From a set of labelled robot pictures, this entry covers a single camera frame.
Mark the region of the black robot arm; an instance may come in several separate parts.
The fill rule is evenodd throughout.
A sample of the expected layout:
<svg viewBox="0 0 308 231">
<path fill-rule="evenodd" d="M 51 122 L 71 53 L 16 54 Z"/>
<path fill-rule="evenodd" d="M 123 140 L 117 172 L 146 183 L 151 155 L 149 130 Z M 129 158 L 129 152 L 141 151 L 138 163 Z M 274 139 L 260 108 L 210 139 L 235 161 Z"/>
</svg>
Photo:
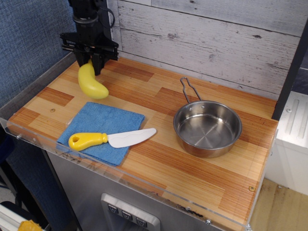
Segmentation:
<svg viewBox="0 0 308 231">
<path fill-rule="evenodd" d="M 118 60 L 118 43 L 112 41 L 115 15 L 105 0 L 70 0 L 76 32 L 61 33 L 62 48 L 74 53 L 82 66 L 92 62 L 99 75 L 109 60 Z"/>
</svg>

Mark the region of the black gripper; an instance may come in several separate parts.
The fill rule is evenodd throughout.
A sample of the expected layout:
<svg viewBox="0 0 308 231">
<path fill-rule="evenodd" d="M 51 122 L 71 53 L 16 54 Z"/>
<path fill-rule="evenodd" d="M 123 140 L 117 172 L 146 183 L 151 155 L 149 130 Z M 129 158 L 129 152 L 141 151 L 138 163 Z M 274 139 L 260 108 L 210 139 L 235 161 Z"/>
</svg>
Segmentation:
<svg viewBox="0 0 308 231">
<path fill-rule="evenodd" d="M 91 26 L 76 24 L 76 32 L 65 32 L 60 34 L 64 50 L 72 51 L 75 54 L 79 67 L 92 61 L 94 73 L 98 76 L 104 68 L 105 59 L 118 59 L 118 44 L 112 42 L 112 47 L 102 44 L 102 31 L 99 22 Z"/>
</svg>

